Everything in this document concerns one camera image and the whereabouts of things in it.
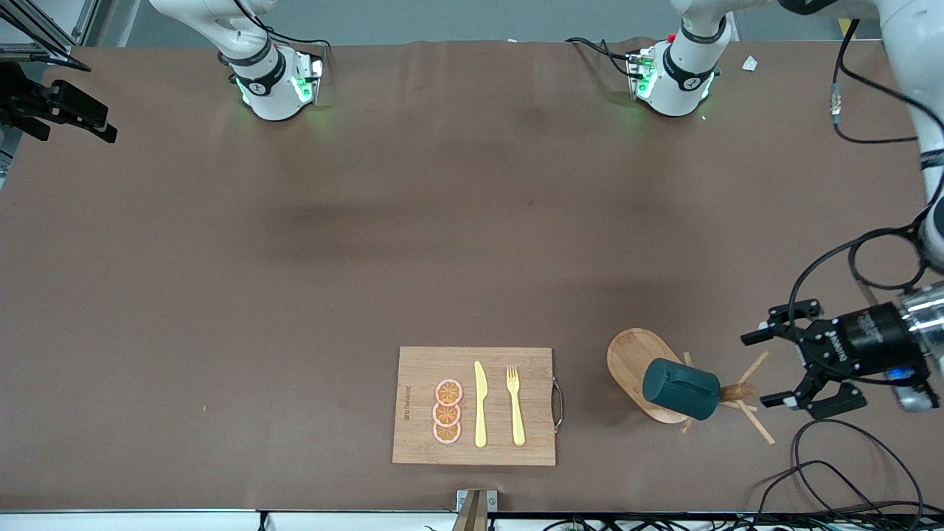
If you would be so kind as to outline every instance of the gray floor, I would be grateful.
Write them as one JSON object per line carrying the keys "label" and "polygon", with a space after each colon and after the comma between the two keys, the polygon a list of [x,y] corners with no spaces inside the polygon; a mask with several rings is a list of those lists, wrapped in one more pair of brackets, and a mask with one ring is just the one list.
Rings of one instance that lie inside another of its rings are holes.
{"label": "gray floor", "polygon": [[[745,9],[735,16],[746,41],[842,38],[835,19],[803,17],[778,5]],[[263,20],[282,33],[339,45],[506,39],[559,42],[574,36],[609,41],[636,36],[662,39],[679,25],[679,15],[668,0],[281,0]],[[868,38],[873,32],[863,25],[859,33]],[[209,44],[143,0],[127,45]]]}

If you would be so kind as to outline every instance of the cable connector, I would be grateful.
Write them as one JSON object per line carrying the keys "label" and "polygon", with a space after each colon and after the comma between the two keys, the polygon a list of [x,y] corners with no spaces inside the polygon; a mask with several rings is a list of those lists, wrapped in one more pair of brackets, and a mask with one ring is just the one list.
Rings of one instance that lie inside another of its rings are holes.
{"label": "cable connector", "polygon": [[839,93],[839,83],[833,83],[833,90],[829,97],[829,114],[833,116],[833,124],[839,125],[839,114],[842,112],[842,95]]}

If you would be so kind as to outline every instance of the orange slice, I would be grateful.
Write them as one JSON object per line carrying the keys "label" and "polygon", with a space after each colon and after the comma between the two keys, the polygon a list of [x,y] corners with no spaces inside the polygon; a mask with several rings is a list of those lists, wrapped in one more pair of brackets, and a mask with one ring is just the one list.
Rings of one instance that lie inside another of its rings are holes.
{"label": "orange slice", "polygon": [[440,426],[439,424],[432,425],[432,436],[436,437],[436,440],[442,442],[443,444],[452,444],[453,442],[459,440],[459,436],[463,433],[463,426],[459,423],[456,423],[454,426]]}
{"label": "orange slice", "polygon": [[432,420],[444,428],[455,426],[459,422],[462,411],[459,405],[442,405],[436,403],[432,407]]}
{"label": "orange slice", "polygon": [[455,405],[463,398],[463,387],[449,378],[436,386],[436,401],[442,405]]}

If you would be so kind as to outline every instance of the small paper scrap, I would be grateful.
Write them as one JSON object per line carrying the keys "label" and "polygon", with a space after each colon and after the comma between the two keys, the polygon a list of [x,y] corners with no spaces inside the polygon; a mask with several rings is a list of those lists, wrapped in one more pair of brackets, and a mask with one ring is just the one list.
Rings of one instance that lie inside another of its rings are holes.
{"label": "small paper scrap", "polygon": [[757,59],[754,56],[748,56],[748,59],[744,61],[744,64],[741,65],[742,70],[747,70],[748,72],[753,72],[757,70]]}

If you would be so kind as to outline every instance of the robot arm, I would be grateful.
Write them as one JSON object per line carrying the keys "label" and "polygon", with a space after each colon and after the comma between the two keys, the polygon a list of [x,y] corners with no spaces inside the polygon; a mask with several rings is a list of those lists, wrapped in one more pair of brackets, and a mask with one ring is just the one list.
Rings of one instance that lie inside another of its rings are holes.
{"label": "robot arm", "polygon": [[268,32],[246,17],[265,14],[277,0],[151,0],[161,14],[206,37],[236,73],[243,102],[265,120],[284,120],[314,103],[322,58],[274,44]]}
{"label": "robot arm", "polygon": [[727,13],[764,6],[773,0],[671,0],[682,15],[675,40],[662,41],[640,50],[633,58],[630,90],[666,116],[685,116],[694,111],[715,78],[718,58],[731,41]]}
{"label": "robot arm", "polygon": [[[675,41],[641,50],[630,70],[632,95],[668,116],[684,116],[708,95],[715,65],[731,40],[729,11],[770,4],[772,0],[670,0],[682,15]],[[849,18],[878,15],[885,50],[902,92],[944,119],[944,2],[940,0],[779,0],[800,14],[815,12]],[[944,207],[935,193],[944,171],[944,133],[927,113],[909,107],[921,152],[925,194],[935,207],[922,226],[928,258],[944,270]]]}
{"label": "robot arm", "polygon": [[[632,95],[669,116],[693,111],[708,95],[715,64],[731,39],[728,11],[760,6],[768,0],[671,0],[682,15],[674,42],[661,42],[630,57]],[[940,0],[779,0],[800,14],[815,12],[881,22],[885,50],[902,92],[944,117],[944,2]],[[918,134],[926,198],[933,208],[920,238],[931,264],[944,270],[944,205],[940,193],[944,171],[944,131],[938,120],[909,107]],[[762,398],[764,405],[787,405],[823,419],[866,405],[854,381],[880,374],[892,387],[902,409],[926,411],[940,406],[928,385],[931,358],[944,370],[944,283],[905,293],[898,304],[886,303],[833,319],[822,318],[816,300],[794,307],[794,317],[810,319],[801,328],[788,318],[788,306],[771,308],[760,330],[741,337],[752,345],[773,337],[793,341],[806,376],[793,391]],[[832,397],[817,399],[829,382],[839,382]]]}

